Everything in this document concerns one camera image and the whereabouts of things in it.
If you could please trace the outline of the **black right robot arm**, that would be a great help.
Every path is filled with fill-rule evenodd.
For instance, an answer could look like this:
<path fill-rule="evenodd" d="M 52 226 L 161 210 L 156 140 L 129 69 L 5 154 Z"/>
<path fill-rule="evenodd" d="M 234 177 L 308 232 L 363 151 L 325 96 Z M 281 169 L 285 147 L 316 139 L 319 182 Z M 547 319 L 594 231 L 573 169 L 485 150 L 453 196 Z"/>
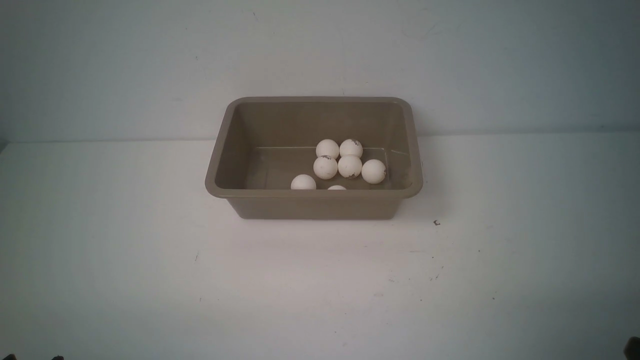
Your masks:
<path fill-rule="evenodd" d="M 640 360 L 640 338 L 630 337 L 622 349 L 622 353 L 626 360 Z"/>

